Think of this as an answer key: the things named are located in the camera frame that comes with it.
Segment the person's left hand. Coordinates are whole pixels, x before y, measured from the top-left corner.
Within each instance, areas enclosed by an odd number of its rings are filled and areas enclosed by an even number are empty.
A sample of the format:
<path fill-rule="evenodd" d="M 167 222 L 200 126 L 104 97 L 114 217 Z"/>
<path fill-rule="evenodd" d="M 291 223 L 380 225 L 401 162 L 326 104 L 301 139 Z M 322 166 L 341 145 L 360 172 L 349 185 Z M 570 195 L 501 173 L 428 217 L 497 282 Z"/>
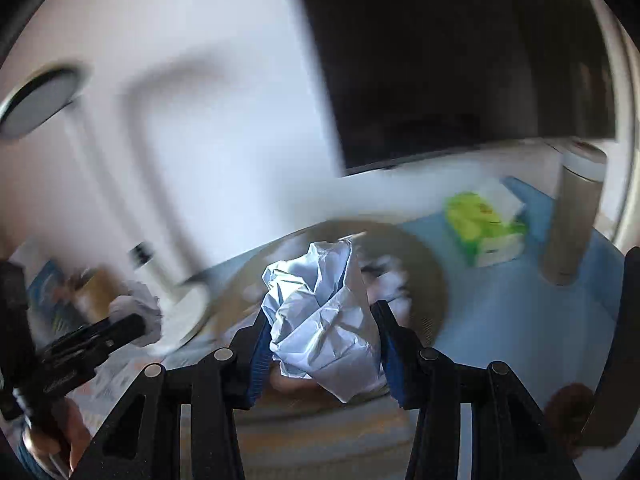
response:
<path fill-rule="evenodd" d="M 82 419 L 78 405 L 70 399 L 58 402 L 55 407 L 58 428 L 64 434 L 64 441 L 70 446 L 68 472 L 72 474 L 82 454 L 91 442 L 91 434 Z M 21 461 L 38 479 L 63 479 L 64 476 L 53 463 L 52 457 L 60 455 L 60 442 L 43 432 L 26 426 L 22 432 L 22 442 L 18 449 Z"/>

